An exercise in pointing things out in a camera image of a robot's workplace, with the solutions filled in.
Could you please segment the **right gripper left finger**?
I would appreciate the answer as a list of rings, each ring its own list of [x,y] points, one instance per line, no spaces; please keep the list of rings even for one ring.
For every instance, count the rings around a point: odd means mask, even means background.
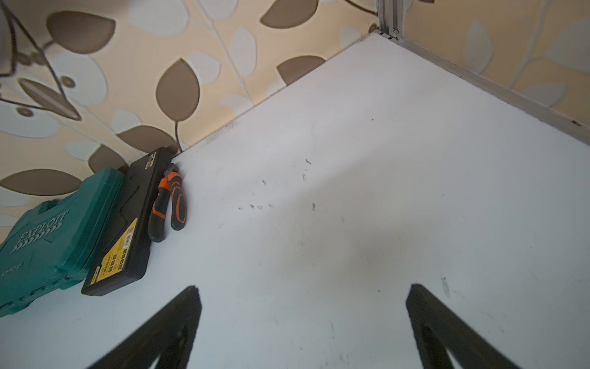
[[[186,368],[202,305],[188,286],[92,368]]]

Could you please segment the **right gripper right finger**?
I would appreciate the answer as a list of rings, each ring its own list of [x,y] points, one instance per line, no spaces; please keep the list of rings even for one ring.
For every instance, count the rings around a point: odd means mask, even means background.
[[[412,284],[406,307],[424,368],[518,366],[478,335],[465,321],[421,284]]]

